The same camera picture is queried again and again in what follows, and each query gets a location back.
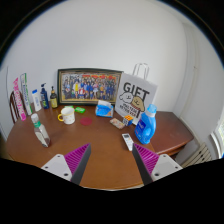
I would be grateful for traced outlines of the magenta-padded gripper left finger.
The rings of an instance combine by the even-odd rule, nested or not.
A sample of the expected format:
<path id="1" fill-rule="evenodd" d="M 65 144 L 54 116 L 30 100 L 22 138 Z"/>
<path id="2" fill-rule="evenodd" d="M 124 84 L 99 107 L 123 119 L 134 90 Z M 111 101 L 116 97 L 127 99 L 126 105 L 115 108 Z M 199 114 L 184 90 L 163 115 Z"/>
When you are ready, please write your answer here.
<path id="1" fill-rule="evenodd" d="M 91 144 L 85 144 L 66 155 L 56 154 L 42 169 L 79 185 L 91 155 Z"/>

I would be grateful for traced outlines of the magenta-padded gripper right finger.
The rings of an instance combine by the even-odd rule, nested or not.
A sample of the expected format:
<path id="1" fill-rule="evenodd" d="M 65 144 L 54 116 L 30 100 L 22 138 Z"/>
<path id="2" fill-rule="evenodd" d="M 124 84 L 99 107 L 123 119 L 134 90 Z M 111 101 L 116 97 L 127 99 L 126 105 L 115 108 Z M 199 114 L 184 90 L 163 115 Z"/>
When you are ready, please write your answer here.
<path id="1" fill-rule="evenodd" d="M 132 154 L 144 185 L 150 184 L 182 169 L 169 155 L 158 155 L 136 143 L 133 144 Z"/>

